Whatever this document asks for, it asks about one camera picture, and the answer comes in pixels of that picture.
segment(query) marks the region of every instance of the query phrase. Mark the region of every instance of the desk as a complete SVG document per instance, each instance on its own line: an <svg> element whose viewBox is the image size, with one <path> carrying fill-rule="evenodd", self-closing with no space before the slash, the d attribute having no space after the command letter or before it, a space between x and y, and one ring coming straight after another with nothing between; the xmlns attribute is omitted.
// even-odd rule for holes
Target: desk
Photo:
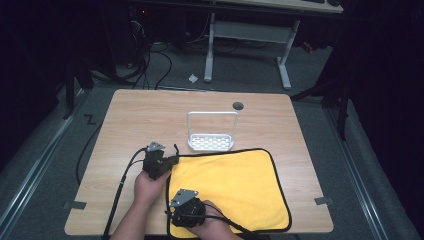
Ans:
<svg viewBox="0 0 424 240"><path fill-rule="evenodd" d="M324 13L342 13L341 6L333 7L327 2L313 3L301 0L214 0L213 3L223 2L231 4L247 4L254 6L265 6L273 8L287 8L298 11L314 11ZM212 81L213 69L213 45L215 37L235 38L254 41L265 41L285 44L281 57L277 58L278 69L280 71L281 81L284 89L290 90L291 84L286 68L286 61L293 45L294 38L299 27L300 21L295 20L291 27L275 27L255 24L245 24L227 21L215 21L215 13L211 14L209 27L209 47L206 56L205 75L206 82Z"/></svg>
<svg viewBox="0 0 424 240"><path fill-rule="evenodd" d="M287 95L219 92L118 90L78 190L76 201L84 210L72 209L66 222L69 235L101 235L109 217L118 184L132 155L151 141L166 146L165 157L195 154L187 143L187 113L234 111L241 102L232 150L264 148L275 161L293 224L289 232L330 232L333 223L323 197L292 103ZM142 163L128 172L111 233L133 200L134 179ZM147 234L166 234L165 191L148 216Z"/></svg>

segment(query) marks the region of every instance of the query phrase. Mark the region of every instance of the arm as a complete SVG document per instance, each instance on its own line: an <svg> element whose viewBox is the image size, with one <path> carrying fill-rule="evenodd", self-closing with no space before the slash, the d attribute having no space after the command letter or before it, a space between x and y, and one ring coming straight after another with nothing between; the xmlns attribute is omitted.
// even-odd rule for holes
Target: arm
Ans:
<svg viewBox="0 0 424 240"><path fill-rule="evenodd" d="M149 178L149 174L142 171L134 184L134 202L119 223L111 240L140 240L144 239L147 214L149 209L160 195L166 179L171 172L163 174L157 180Z"/></svg>
<svg viewBox="0 0 424 240"><path fill-rule="evenodd" d="M206 206L206 215L222 216L219 212L219 208L215 206L211 201L204 201ZM235 235L230 226L227 223L213 218L206 218L205 222L202 225L195 226L193 228L187 228L193 234L196 234L202 240L238 240L241 239Z"/></svg>

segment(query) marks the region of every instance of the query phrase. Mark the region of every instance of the floor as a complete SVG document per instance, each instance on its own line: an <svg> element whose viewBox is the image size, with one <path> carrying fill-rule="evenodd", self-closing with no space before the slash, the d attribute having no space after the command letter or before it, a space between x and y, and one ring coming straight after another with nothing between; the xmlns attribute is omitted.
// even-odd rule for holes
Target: floor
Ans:
<svg viewBox="0 0 424 240"><path fill-rule="evenodd" d="M190 89L294 95L315 84L331 48L307 53L292 49L287 69L292 89L284 90L275 56L281 46L216 46L214 76L202 80L205 42L184 50L167 44L152 47L149 67L136 89ZM131 69L118 68L120 74ZM191 75L198 81L189 81ZM63 119L64 91L60 103L34 130L7 169L0 174L1 239L99 239L99 236L67 236L63 227L95 144L113 92L121 86L96 80L91 91L80 90L77 108ZM391 188L361 128L354 106L349 104L347 141L335 132L337 109L322 109L320 97L293 102L299 124L328 205L334 230L323 234L282 234L272 239L419 239L415 228Z"/></svg>

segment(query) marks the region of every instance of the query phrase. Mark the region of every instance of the hand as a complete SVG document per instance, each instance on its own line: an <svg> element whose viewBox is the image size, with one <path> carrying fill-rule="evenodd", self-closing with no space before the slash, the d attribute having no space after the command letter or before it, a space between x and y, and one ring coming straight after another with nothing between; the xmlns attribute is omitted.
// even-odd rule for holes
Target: hand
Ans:
<svg viewBox="0 0 424 240"><path fill-rule="evenodd" d="M219 209L211 201L206 200L203 201L203 203L206 207L205 215L223 217L221 209ZM202 225L187 228L187 230L197 235L202 240L241 239L231 231L230 226L228 226L227 223L214 218L205 218L205 222Z"/></svg>
<svg viewBox="0 0 424 240"><path fill-rule="evenodd" d="M169 171L153 180L149 178L147 172L141 171L134 183L134 204L153 205L170 175L171 172Z"/></svg>

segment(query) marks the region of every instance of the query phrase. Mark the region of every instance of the perforated tray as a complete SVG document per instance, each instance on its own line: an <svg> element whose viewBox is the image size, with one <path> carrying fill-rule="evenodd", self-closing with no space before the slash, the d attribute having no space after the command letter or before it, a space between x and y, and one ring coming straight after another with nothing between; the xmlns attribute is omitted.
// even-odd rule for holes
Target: perforated tray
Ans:
<svg viewBox="0 0 424 240"><path fill-rule="evenodd" d="M227 134L192 134L188 144L195 151L229 151L234 140Z"/></svg>

